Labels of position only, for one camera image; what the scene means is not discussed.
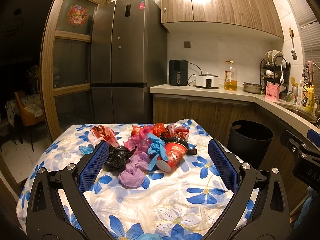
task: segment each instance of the table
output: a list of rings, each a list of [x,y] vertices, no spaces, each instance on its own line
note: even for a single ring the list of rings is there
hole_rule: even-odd
[[[225,187],[208,154],[207,146],[212,137],[194,120],[177,123],[189,129],[189,147],[197,148],[197,155],[185,155],[171,172],[146,171],[144,182],[138,188],[124,187],[119,182],[118,172],[102,168],[91,190],[84,192],[93,211],[116,239],[135,240],[143,233],[177,239],[174,236],[178,232],[183,236],[179,239],[200,240],[230,201],[233,192]],[[30,191],[38,169],[62,170],[91,153],[93,146],[88,134],[92,126],[80,124],[68,128],[42,154],[31,171],[16,208],[25,232]],[[128,140],[132,130],[132,124],[107,126],[116,133],[120,145]],[[70,223],[80,229],[64,191],[58,191]],[[245,225],[257,193],[255,189],[237,228]]]
[[[42,108],[40,94],[34,94],[31,96],[26,96],[21,98],[23,104],[26,106],[28,104],[35,104]],[[4,109],[7,111],[8,122],[10,125],[14,126],[14,115],[20,114],[19,109],[15,99],[9,100],[5,103]]]

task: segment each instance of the yellow cooking oil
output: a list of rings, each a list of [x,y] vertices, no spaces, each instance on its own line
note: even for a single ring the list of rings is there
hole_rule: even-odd
[[[237,69],[232,60],[227,60],[228,64],[224,72],[224,89],[236,91],[237,90]]]

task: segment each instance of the gray refrigerator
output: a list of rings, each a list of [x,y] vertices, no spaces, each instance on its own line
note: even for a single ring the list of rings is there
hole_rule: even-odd
[[[91,91],[96,123],[151,123],[150,87],[165,84],[167,30],[154,0],[116,0],[94,16]]]

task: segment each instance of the white bottle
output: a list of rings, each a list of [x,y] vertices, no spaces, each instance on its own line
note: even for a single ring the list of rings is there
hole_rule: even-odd
[[[296,105],[299,107],[302,107],[301,106],[301,101],[303,99],[302,91],[303,91],[303,80],[300,80],[299,89],[298,89],[298,96],[297,96],[297,103],[296,103]]]

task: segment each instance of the black dish rack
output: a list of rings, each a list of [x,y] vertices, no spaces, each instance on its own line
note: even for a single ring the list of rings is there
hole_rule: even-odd
[[[284,59],[286,66],[283,66],[283,78],[284,78],[284,83],[282,84],[286,89],[280,93],[280,95],[286,95],[288,93],[288,87],[289,87],[289,76],[290,76],[290,67],[291,64],[285,60],[284,57],[282,56],[277,56],[274,60],[274,62],[271,63],[266,63],[265,60],[263,59],[260,62],[260,85],[262,85],[262,91],[263,94],[266,93],[266,87],[267,87],[267,81],[274,83],[280,82],[281,78],[281,66],[277,65],[276,59],[278,57],[281,57]],[[266,74],[267,70],[271,70],[275,75],[270,76]]]

